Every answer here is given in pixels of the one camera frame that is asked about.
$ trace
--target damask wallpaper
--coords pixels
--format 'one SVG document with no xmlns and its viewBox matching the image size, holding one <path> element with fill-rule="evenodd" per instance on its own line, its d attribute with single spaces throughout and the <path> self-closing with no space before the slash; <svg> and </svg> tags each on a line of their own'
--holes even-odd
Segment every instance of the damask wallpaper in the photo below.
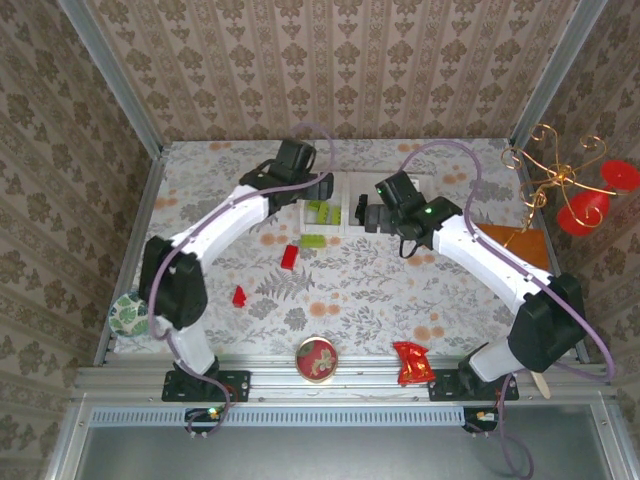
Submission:
<svg viewBox="0 0 640 480">
<path fill-rule="evenodd" d="M 579 143 L 592 133 L 607 142 L 607 158 L 640 168 L 638 39 L 640 1 L 611 0 L 544 114 L 543 121 L 561 134 L 561 157 L 574 166 L 592 158 Z M 551 153 L 545 151 L 547 162 Z M 598 166 L 580 178 L 604 186 Z M 582 281 L 588 319 L 614 353 L 619 399 L 640 451 L 640 192 L 612 200 L 603 224 L 580 238 L 557 227 L 560 200 L 552 197 L 544 212 L 554 249 L 561 267 Z"/>
<path fill-rule="evenodd" d="M 508 137 L 577 0 L 87 0 L 165 143 Z"/>
<path fill-rule="evenodd" d="M 55 1 L 0 2 L 0 478 L 45 471 L 149 158 Z"/>
</svg>

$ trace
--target floral tablecloth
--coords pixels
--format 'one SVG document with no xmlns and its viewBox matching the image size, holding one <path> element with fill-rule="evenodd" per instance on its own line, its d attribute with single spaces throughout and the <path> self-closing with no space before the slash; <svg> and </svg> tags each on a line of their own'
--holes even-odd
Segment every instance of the floral tablecloth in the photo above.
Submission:
<svg viewBox="0 0 640 480">
<path fill-rule="evenodd" d="M 336 171 L 393 172 L 428 140 L 336 141 Z M 483 164 L 473 207 L 478 223 L 521 225 L 516 173 L 500 162 L 503 139 L 461 140 Z M 329 161 L 326 141 L 314 170 Z M 268 158 L 280 142 L 179 142 L 165 152 L 166 168 L 147 231 L 170 237 L 218 205 L 240 176 Z M 460 206 L 475 179 L 462 151 L 436 147 L 419 155 L 409 172 L 432 175 L 438 194 Z M 216 353 L 292 355 L 311 335 L 329 338 L 341 354 L 393 354 L 392 342 L 411 340 L 430 355 L 463 355 L 509 331 L 513 316 L 462 267 L 426 249 L 400 259 L 398 238 L 329 237 L 324 249 L 302 249 L 290 272 L 280 268 L 287 244 L 299 241 L 297 207 L 281 210 L 231 245 L 210 267 L 205 322 Z M 234 308 L 237 285 L 247 305 Z M 116 353 L 168 351 L 144 335 L 118 338 Z"/>
</svg>

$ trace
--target metal bracket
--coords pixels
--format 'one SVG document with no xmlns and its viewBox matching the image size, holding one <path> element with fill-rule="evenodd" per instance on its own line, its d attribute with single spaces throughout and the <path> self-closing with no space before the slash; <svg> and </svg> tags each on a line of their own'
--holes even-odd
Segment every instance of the metal bracket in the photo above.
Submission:
<svg viewBox="0 0 640 480">
<path fill-rule="evenodd" d="M 502 376 L 471 394 L 462 384 L 457 369 L 434 370 L 433 373 L 435 373 L 436 379 L 428 385 L 429 400 L 432 402 L 494 402 L 498 399 L 498 394 L 506 378 L 506 375 Z M 509 382 L 505 400 L 518 400 L 519 398 L 518 384 L 514 378 Z"/>
<path fill-rule="evenodd" d="M 227 387 L 233 403 L 248 402 L 251 372 L 248 370 L 221 370 L 216 376 Z M 163 402 L 224 402 L 224 394 L 213 384 L 172 370 L 167 372 L 162 388 Z"/>
</svg>

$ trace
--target green block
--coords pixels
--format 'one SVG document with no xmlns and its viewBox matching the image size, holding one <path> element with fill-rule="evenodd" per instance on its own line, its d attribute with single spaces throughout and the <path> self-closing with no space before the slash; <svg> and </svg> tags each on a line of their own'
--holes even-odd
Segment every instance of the green block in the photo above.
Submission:
<svg viewBox="0 0 640 480">
<path fill-rule="evenodd" d="M 318 217 L 316 218 L 316 224 L 326 225 L 327 218 L 329 217 L 329 204 L 327 202 L 321 202 L 318 208 Z"/>
<path fill-rule="evenodd" d="M 320 208 L 321 203 L 322 201 L 320 200 L 311 200 L 310 202 L 307 202 L 307 208 L 309 210 L 313 210 L 314 212 L 317 212 L 318 209 Z"/>
<path fill-rule="evenodd" d="M 340 225 L 340 219 L 342 218 L 342 210 L 340 207 L 333 207 L 331 209 L 331 225 Z"/>
<path fill-rule="evenodd" d="M 300 235 L 300 248 L 324 248 L 327 239 L 324 235 Z"/>
</svg>

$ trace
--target round tin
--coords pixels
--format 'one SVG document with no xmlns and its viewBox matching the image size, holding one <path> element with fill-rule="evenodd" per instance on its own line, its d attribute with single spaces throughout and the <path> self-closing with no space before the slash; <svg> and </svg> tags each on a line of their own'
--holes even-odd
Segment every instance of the round tin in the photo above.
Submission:
<svg viewBox="0 0 640 480">
<path fill-rule="evenodd" d="M 338 367 L 338 351 L 322 337 L 309 337 L 296 350 L 296 368 L 300 376 L 313 383 L 331 378 Z"/>
</svg>

